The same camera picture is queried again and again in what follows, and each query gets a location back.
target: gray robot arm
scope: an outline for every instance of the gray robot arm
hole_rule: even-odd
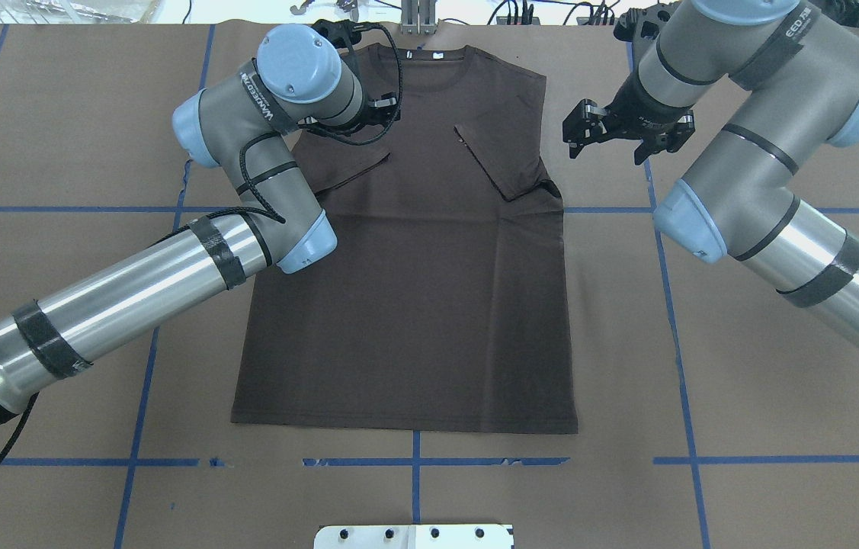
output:
[[[684,0],[613,104],[585,100],[566,119],[572,157],[642,138],[641,163],[677,143],[725,74],[751,94],[656,208],[656,228],[707,263],[731,255],[859,346],[859,239],[785,187],[823,143],[859,142],[859,38],[816,7]]]
[[[221,165],[245,207],[193,221],[1,319],[0,424],[22,413],[39,390],[176,313],[274,263],[289,274],[334,250],[334,230],[280,135],[308,117],[332,135],[374,123],[387,130],[398,106],[369,100],[332,43],[312,28],[272,29],[258,60],[172,115],[192,159]]]

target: silver metal tube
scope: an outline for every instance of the silver metal tube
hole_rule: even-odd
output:
[[[742,264],[779,291],[791,292],[832,265],[845,241],[845,229],[803,201],[778,236]],[[808,310],[859,347],[859,267],[845,286]]]
[[[247,278],[268,266],[243,218],[223,216],[212,224]],[[224,289],[209,252],[185,230],[38,303],[63,340],[86,361],[94,361]],[[33,393],[54,381],[12,316],[1,319],[1,406],[20,413]]]

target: white object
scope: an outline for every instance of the white object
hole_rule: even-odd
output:
[[[512,525],[339,525],[314,536],[314,549],[513,549]]]

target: t-shirt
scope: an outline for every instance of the t-shirt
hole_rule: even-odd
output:
[[[338,248],[256,278],[232,421],[575,433],[545,78],[471,46],[400,55],[383,139],[293,149]],[[396,89],[390,48],[358,68],[370,97]]]

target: metal bracket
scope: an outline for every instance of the metal bracket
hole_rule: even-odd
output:
[[[402,0],[402,34],[436,34],[436,0]]]
[[[512,525],[341,525],[324,527],[314,549],[513,549]]]

